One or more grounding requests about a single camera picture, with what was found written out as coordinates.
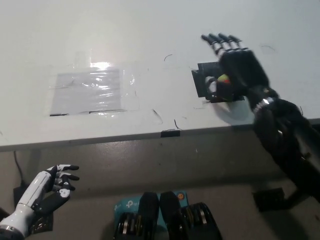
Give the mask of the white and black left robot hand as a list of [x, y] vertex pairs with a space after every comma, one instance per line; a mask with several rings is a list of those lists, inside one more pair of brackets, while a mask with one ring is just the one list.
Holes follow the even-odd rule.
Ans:
[[75, 190], [70, 181], [80, 178], [68, 171], [79, 167], [70, 164], [54, 165], [41, 171], [30, 183], [16, 206], [19, 213], [46, 216], [64, 205]]

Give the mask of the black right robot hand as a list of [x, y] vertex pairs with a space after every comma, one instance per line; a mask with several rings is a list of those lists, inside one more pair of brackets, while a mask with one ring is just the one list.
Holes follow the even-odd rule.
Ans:
[[222, 33], [203, 34], [201, 39], [213, 49], [221, 69], [228, 76], [232, 92], [246, 97], [252, 111], [279, 98], [255, 54], [241, 39]]

